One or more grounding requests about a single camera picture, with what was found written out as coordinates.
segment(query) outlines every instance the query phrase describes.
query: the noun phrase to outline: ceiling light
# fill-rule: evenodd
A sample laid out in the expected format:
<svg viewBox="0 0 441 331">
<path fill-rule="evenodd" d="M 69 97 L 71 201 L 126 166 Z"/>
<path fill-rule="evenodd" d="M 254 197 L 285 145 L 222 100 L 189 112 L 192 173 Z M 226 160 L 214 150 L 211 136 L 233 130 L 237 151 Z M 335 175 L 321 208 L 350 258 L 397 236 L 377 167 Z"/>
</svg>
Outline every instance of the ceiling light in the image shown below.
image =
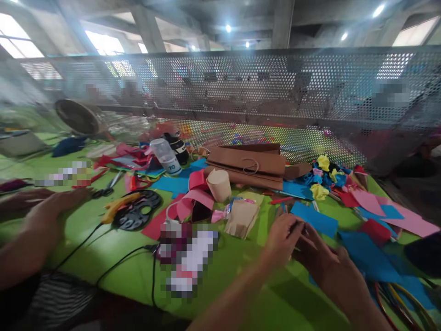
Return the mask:
<svg viewBox="0 0 441 331">
<path fill-rule="evenodd" d="M 384 5 L 379 5 L 377 9 L 373 12 L 372 18 L 377 17 L 384 9 Z"/>
</svg>

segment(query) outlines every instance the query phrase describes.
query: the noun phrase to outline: metal mesh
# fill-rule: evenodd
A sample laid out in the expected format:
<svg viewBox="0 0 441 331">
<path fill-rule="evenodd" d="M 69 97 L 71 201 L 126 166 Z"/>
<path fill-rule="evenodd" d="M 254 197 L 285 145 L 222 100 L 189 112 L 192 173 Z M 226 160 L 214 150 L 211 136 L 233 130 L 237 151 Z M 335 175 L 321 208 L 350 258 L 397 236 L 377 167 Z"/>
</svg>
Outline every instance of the metal mesh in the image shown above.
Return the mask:
<svg viewBox="0 0 441 331">
<path fill-rule="evenodd" d="M 128 142 L 172 121 L 191 145 L 279 142 L 386 174 L 439 125 L 440 63 L 438 46 L 25 59 L 2 64 L 0 97 L 98 105 Z"/>
</svg>

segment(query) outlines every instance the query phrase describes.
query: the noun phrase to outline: paper roll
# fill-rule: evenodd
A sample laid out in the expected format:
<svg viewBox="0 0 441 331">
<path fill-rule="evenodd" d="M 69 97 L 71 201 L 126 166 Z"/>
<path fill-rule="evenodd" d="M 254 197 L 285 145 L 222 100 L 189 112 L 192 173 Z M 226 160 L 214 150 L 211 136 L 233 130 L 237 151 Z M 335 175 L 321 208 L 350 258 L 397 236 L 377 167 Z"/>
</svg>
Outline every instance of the paper roll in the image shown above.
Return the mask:
<svg viewBox="0 0 441 331">
<path fill-rule="evenodd" d="M 207 177 L 207 184 L 217 202 L 224 202 L 231 197 L 230 178 L 225 170 L 213 169 Z"/>
</svg>

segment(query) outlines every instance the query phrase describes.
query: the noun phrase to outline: green tablecloth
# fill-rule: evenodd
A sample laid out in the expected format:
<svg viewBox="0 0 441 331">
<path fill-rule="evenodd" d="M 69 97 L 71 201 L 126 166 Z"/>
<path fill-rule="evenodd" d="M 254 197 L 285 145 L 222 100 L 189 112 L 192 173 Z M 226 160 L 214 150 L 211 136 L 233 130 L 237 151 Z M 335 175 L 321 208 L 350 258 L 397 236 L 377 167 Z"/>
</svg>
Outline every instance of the green tablecloth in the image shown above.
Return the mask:
<svg viewBox="0 0 441 331">
<path fill-rule="evenodd" d="M 45 154 L 25 162 L 2 158 L 0 159 L 0 177 L 42 178 L 44 174 L 56 173 L 58 168 L 70 167 L 72 161 L 86 160 L 85 155 L 90 149 L 91 147 L 85 148 L 83 151 L 60 158 L 51 158 L 50 154 Z M 107 173 L 93 186 L 105 187 L 114 174 L 114 171 Z M 52 189 L 63 191 L 70 189 L 70 186 Z M 386 196 L 372 178 L 369 178 L 369 190 L 374 194 Z M 164 202 L 156 214 L 172 201 L 170 192 L 158 191 L 158 193 L 161 194 Z M 65 227 L 65 240 L 52 254 L 47 265 L 54 267 L 82 242 L 99 223 L 100 215 L 104 212 L 103 207 L 124 194 L 124 180 L 120 180 L 115 186 L 113 195 L 88 201 L 74 212 L 65 215 L 61 220 Z M 214 252 L 212 260 L 206 266 L 201 285 L 198 286 L 197 293 L 190 302 L 170 297 L 170 294 L 162 288 L 167 272 L 157 268 L 155 289 L 157 305 L 161 309 L 189 319 L 202 312 L 231 284 L 236 275 L 258 256 L 276 213 L 277 207 L 270 205 L 269 201 L 271 201 L 269 197 L 264 198 L 259 219 L 246 240 L 236 239 L 220 232 L 218 250 Z M 331 198 L 318 201 L 317 204 L 322 213 L 339 221 L 340 230 L 356 230 L 362 223 L 352 209 L 341 207 Z M 22 223 L 22 219 L 14 219 L 0 224 L 0 242 L 12 238 Z M 224 226 L 225 224 L 221 223 L 214 227 L 222 230 Z M 109 229 L 110 225 L 99 228 L 87 244 L 75 253 L 61 270 L 94 284 L 104 271 L 125 254 L 139 246 L 154 243 L 140 231 L 109 231 Z M 400 243 L 405 244 L 416 238 L 414 235 L 403 233 Z M 325 240 L 331 246 L 338 245 L 336 241 L 328 237 L 325 237 Z M 398 245 L 392 246 L 392 249 L 397 248 L 399 248 Z M 101 287 L 112 293 L 151 305 L 152 261 L 152 256 L 147 252 L 135 254 L 113 270 L 102 281 Z M 404 327 L 397 318 L 394 320 L 398 327 Z M 298 262 L 292 261 L 285 269 L 271 277 L 264 286 L 253 303 L 244 329 L 347 330 L 349 325 L 344 315 L 322 294 L 320 289 L 309 283 L 307 271 Z"/>
</svg>

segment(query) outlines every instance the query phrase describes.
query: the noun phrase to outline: glue bottle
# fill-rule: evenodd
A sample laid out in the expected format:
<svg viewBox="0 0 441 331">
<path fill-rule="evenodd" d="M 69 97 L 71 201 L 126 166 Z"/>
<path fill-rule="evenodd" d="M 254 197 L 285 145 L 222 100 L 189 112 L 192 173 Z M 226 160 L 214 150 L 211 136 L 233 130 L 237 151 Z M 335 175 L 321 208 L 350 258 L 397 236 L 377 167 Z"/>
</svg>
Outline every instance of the glue bottle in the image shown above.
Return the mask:
<svg viewBox="0 0 441 331">
<path fill-rule="evenodd" d="M 176 176 L 181 173 L 181 165 L 167 140 L 162 138 L 152 140 L 150 148 L 169 174 Z"/>
</svg>

